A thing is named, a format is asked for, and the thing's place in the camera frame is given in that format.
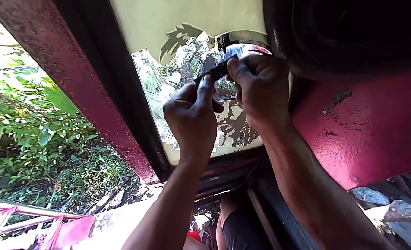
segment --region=pink painted wall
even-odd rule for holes
[[[346,88],[352,96],[323,114]],[[411,170],[411,73],[314,83],[292,117],[322,166],[346,190]]]

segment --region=black shorts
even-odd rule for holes
[[[227,250],[273,250],[253,209],[233,211],[225,220],[222,232]]]

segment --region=red metal railing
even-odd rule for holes
[[[5,226],[9,217],[14,213],[33,215],[39,217]],[[43,250],[49,250],[53,249],[54,244],[56,243],[56,238],[59,234],[63,219],[75,220],[83,217],[86,217],[86,215],[63,213],[60,211],[34,207],[29,205],[0,202],[0,234],[13,232],[16,230],[28,228],[39,224],[40,225],[37,227],[36,230],[40,230],[42,223],[53,221],[51,227],[48,229],[47,236],[45,237],[44,243],[41,247],[41,249]]]

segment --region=hand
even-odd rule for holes
[[[217,122],[214,111],[222,112],[213,95],[216,93],[210,75],[186,84],[164,105],[164,118],[179,143],[180,162],[195,160],[204,166],[210,159],[216,140]]]
[[[273,124],[290,124],[288,111],[289,67],[286,60],[251,55],[227,62],[228,81],[235,81],[238,106],[247,111],[247,121],[261,133]]]

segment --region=person's leg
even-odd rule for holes
[[[218,250],[227,250],[227,243],[225,242],[225,237],[222,233],[221,215],[219,216],[216,225],[216,244],[218,245]]]
[[[235,193],[221,199],[217,226],[218,250],[272,250],[246,193]]]
[[[204,244],[194,240],[190,236],[186,237],[186,242],[182,250],[209,250]]]

